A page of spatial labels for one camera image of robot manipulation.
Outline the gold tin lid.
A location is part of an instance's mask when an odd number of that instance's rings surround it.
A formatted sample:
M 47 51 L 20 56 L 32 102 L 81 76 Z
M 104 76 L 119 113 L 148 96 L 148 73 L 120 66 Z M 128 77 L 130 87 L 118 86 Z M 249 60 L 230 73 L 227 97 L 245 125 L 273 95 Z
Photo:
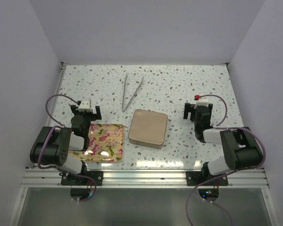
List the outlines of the gold tin lid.
M 135 110 L 128 133 L 129 142 L 161 149 L 165 141 L 167 122 L 168 116 L 164 113 Z

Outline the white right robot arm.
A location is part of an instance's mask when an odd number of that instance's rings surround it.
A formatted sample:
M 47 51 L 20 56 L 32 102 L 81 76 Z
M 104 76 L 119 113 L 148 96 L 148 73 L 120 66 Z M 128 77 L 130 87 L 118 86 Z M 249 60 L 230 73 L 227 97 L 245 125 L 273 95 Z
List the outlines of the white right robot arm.
M 223 157 L 203 163 L 200 171 L 186 172 L 189 186 L 211 185 L 220 179 L 227 179 L 226 173 L 246 170 L 258 166 L 264 159 L 263 149 L 250 129 L 216 129 L 211 125 L 213 105 L 190 104 L 184 106 L 183 118 L 194 124 L 196 139 L 203 144 L 221 145 Z

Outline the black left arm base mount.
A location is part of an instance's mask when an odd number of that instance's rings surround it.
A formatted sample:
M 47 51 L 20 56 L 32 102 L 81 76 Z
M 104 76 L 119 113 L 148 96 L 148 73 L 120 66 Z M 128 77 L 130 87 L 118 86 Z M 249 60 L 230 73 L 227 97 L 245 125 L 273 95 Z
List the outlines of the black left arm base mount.
M 60 172 L 61 185 L 71 186 L 70 196 L 77 202 L 90 200 L 95 195 L 98 186 L 102 186 L 102 171 L 86 171 L 82 175 Z

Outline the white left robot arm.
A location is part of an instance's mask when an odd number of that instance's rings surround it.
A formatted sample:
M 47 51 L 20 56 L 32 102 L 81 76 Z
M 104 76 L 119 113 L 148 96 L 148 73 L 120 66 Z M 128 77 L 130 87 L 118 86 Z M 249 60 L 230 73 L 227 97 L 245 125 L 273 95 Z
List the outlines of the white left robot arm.
M 70 151 L 86 151 L 90 142 L 89 131 L 91 122 L 101 120 L 101 110 L 71 105 L 73 117 L 71 127 L 43 127 L 30 151 L 30 160 L 40 169 L 58 169 L 72 174 L 72 179 L 78 185 L 88 181 L 89 174 L 86 164 L 69 155 Z

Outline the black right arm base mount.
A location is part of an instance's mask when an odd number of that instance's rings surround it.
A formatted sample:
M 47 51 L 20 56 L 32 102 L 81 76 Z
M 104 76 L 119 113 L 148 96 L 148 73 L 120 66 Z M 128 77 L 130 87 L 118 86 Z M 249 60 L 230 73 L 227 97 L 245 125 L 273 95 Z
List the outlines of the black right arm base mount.
M 209 200 L 209 201 L 216 201 L 219 197 L 219 188 L 221 186 L 228 186 L 228 178 L 223 177 L 221 179 L 216 179 L 219 175 L 212 175 L 208 169 L 208 163 L 205 162 L 200 171 L 187 171 L 186 175 L 186 183 L 187 186 L 197 186 L 205 181 L 214 179 L 209 183 L 205 184 L 206 186 L 211 186 L 208 189 L 198 189 L 198 193 L 201 198 Z

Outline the floral yellow tray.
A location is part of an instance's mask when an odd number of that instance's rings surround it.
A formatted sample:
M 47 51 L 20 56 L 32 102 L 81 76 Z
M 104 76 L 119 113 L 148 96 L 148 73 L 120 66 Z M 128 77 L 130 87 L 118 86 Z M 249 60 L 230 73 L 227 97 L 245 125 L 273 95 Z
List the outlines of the floral yellow tray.
M 122 124 L 92 123 L 86 151 L 69 151 L 81 160 L 90 162 L 119 162 L 123 157 L 125 127 Z

